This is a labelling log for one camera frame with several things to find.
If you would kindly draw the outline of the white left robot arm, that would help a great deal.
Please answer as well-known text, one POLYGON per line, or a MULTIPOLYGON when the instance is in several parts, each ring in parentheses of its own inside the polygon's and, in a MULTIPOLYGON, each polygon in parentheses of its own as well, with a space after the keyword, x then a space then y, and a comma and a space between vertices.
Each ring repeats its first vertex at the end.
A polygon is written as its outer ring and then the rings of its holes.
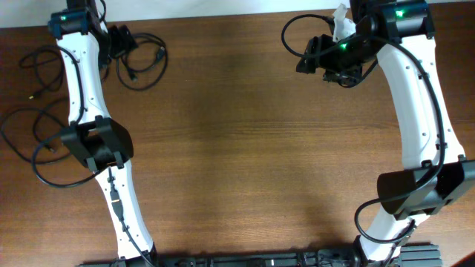
POLYGON ((136 49, 137 43, 126 26, 107 27, 95 1, 70 0, 66 5, 48 22, 68 82, 68 126, 59 137, 104 194, 117 237, 113 266, 155 266, 154 241, 134 191, 131 136, 111 118, 100 76, 110 60, 136 49))

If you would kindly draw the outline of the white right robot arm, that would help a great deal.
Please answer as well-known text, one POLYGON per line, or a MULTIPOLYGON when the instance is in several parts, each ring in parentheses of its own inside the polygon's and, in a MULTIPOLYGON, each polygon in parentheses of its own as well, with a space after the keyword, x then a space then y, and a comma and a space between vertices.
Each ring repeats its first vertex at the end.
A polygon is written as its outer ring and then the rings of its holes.
POLYGON ((385 75, 402 141, 400 171, 381 174, 368 229, 349 248, 317 253, 318 266, 440 266, 436 245, 409 245, 416 228, 474 186, 474 162, 453 131, 436 69, 435 27, 425 1, 351 1, 325 18, 330 35, 309 40, 296 67, 324 70, 343 88, 375 67, 385 75))

